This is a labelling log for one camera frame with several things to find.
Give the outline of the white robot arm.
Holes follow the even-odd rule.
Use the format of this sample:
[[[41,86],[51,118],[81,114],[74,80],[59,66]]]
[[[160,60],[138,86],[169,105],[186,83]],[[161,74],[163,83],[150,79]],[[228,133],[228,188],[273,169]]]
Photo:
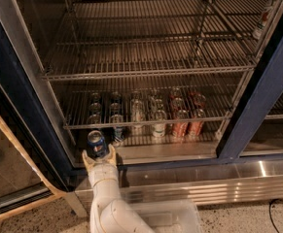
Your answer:
[[[88,181],[93,191],[89,213],[90,233],[155,233],[122,198],[115,148],[102,159],[92,159],[83,150]]]

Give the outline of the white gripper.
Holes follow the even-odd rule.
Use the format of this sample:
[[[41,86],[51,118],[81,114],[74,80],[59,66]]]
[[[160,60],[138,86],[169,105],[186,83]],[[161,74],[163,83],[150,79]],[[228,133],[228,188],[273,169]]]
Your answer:
[[[82,151],[82,158],[85,168],[88,172],[88,180],[91,186],[95,186],[99,182],[114,180],[119,182],[117,165],[117,153],[112,145],[108,146],[109,153],[105,155],[100,164],[90,158],[86,150]]]

